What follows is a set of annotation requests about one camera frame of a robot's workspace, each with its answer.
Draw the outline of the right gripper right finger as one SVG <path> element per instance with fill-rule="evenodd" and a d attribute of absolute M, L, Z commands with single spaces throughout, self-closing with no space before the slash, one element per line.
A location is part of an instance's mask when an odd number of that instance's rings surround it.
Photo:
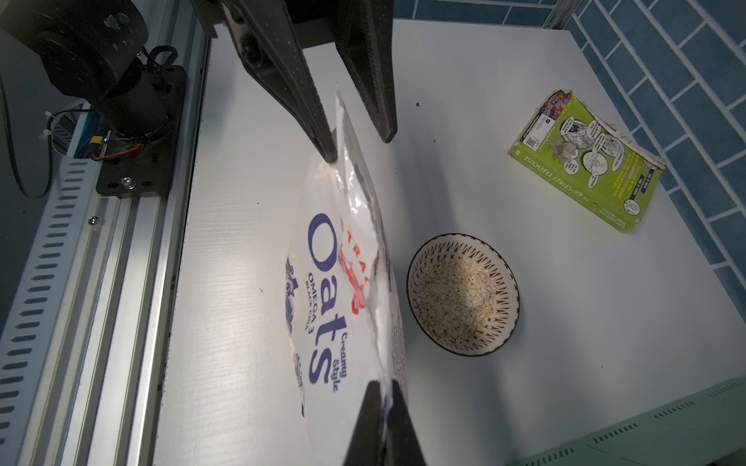
<path fill-rule="evenodd" d="M 392 388 L 394 405 L 387 419 L 386 466 L 426 466 L 398 381 L 392 382 Z"/>

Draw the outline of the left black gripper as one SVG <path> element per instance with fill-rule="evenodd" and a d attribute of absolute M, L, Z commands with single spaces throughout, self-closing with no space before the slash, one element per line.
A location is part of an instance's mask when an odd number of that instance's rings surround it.
<path fill-rule="evenodd" d="M 335 141 L 303 49 L 336 44 L 381 139 L 397 132 L 394 1 L 192 1 L 205 31 L 224 23 L 247 73 L 298 122 L 322 158 Z"/>

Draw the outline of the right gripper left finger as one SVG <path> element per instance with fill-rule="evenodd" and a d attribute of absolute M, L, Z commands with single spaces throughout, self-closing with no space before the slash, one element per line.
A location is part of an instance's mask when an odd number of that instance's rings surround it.
<path fill-rule="evenodd" d="M 379 466 L 384 461 L 384 411 L 380 383 L 368 384 L 343 461 L 344 466 Z"/>

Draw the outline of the oats bag clear purple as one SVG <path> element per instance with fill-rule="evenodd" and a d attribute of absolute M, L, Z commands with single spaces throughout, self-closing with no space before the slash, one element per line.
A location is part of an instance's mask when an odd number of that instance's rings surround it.
<path fill-rule="evenodd" d="M 394 407 L 405 366 L 380 205 L 342 96 L 336 161 L 311 161 L 286 261 L 286 322 L 301 415 L 318 465 L 342 464 L 365 394 Z"/>

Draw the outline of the patterned red white bowl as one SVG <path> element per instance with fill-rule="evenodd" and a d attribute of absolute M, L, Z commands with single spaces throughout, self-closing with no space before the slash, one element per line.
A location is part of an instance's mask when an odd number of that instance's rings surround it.
<path fill-rule="evenodd" d="M 495 353 L 514 334 L 521 312 L 515 275 L 488 243 L 446 233 L 420 246 L 406 280 L 421 330 L 439 348 L 464 357 Z"/>

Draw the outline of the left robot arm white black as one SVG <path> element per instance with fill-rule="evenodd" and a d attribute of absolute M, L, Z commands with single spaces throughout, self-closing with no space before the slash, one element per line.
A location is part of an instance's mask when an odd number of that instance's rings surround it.
<path fill-rule="evenodd" d="M 247 73 L 297 121 L 327 162 L 337 149 L 304 50 L 333 43 L 381 139 L 397 131 L 390 1 L 197 1 L 208 34 L 229 31 Z M 52 84 L 91 103 L 128 137 L 167 112 L 140 77 L 148 27 L 129 1 L 5 1 L 1 27 L 40 56 Z"/>

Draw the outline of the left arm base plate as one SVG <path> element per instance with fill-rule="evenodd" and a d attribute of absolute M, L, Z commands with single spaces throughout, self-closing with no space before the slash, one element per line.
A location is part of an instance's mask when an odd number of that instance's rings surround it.
<path fill-rule="evenodd" d="M 112 131 L 96 191 L 118 198 L 169 194 L 177 155 L 187 74 L 181 66 L 152 73 L 134 60 L 94 103 Z"/>

